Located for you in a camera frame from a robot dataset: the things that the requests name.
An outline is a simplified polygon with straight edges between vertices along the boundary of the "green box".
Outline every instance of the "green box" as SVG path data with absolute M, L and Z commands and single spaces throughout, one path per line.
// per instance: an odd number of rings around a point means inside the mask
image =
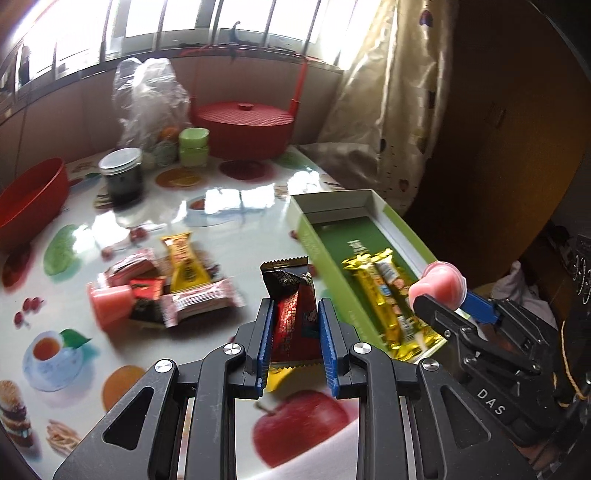
M 339 190 L 294 195 L 287 210 L 293 228 L 311 263 L 330 290 L 339 319 L 354 325 L 359 337 L 388 351 L 375 327 L 375 314 L 361 287 L 348 277 L 340 262 L 353 256 L 349 241 L 360 240 L 370 251 L 387 247 L 394 260 L 416 281 L 435 256 L 373 190 Z M 441 339 L 414 359 L 432 355 L 445 344 Z

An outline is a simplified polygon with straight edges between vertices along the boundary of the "clear plastic bag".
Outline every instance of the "clear plastic bag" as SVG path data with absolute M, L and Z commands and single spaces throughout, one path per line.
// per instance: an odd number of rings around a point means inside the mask
M 127 59 L 113 81 L 113 107 L 123 125 L 119 146 L 152 151 L 167 127 L 190 127 L 189 94 L 168 59 Z

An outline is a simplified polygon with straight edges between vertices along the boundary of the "white jar lid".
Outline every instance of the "white jar lid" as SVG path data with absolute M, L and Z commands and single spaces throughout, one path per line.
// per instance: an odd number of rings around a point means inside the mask
M 105 156 L 99 162 L 99 170 L 105 175 L 117 175 L 131 170 L 142 163 L 142 151 L 139 148 L 122 148 Z

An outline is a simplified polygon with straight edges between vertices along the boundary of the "apple stem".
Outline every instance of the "apple stem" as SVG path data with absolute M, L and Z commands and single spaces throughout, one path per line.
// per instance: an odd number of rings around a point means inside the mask
M 267 413 L 268 415 L 274 415 L 275 412 L 273 410 L 269 410 L 268 408 L 266 408 L 265 406 L 263 406 L 261 404 L 261 402 L 256 401 L 255 402 L 255 408 L 258 408 L 259 410 L 262 410 L 263 412 Z

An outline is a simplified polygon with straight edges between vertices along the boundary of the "beige curtain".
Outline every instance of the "beige curtain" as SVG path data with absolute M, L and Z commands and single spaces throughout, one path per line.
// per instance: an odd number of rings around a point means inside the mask
M 319 143 L 301 147 L 345 187 L 374 189 L 400 213 L 437 140 L 455 12 L 456 0 L 381 0 Z

